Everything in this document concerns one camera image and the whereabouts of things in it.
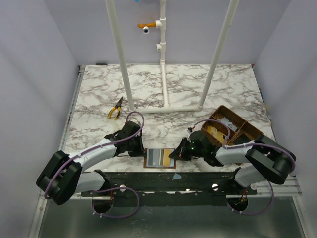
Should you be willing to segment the brown leather card holder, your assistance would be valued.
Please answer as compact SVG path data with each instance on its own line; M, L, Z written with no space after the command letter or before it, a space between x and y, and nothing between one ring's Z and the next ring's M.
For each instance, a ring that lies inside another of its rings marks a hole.
M176 161L174 160L174 167L163 166L163 151L165 148L146 148L146 155L144 157L144 168L149 169L175 169Z

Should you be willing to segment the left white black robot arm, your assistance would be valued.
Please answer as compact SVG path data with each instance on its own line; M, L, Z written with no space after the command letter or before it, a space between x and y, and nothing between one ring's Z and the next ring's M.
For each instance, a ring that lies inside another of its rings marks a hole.
M99 190L107 183L100 171L85 172L97 163L127 152L130 157L144 155L141 127L127 121L124 127L106 135L100 142L78 152L55 152L36 185L57 205L64 204L76 193Z

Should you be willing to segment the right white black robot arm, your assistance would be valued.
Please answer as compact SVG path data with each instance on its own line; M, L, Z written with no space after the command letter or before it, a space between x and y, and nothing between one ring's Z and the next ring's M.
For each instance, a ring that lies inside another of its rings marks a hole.
M203 158L213 167L249 163L249 166L233 172L225 183L226 190L242 190L265 180L284 184L294 171L296 161L294 154L263 135L248 143L220 147L213 145L201 131L194 131L188 138L183 138L169 157L176 160Z

